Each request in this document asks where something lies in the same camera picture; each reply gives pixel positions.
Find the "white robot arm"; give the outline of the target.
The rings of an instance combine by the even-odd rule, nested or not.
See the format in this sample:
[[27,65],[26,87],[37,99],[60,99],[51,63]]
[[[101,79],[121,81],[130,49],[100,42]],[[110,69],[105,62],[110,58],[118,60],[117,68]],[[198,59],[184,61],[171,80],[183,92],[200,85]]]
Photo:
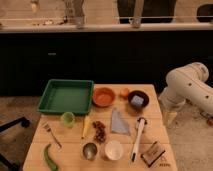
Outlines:
[[213,87],[206,84],[208,77],[208,68],[200,62],[193,62],[167,73],[167,86],[159,95],[165,126],[172,123],[177,111],[182,109],[187,100],[213,117]]

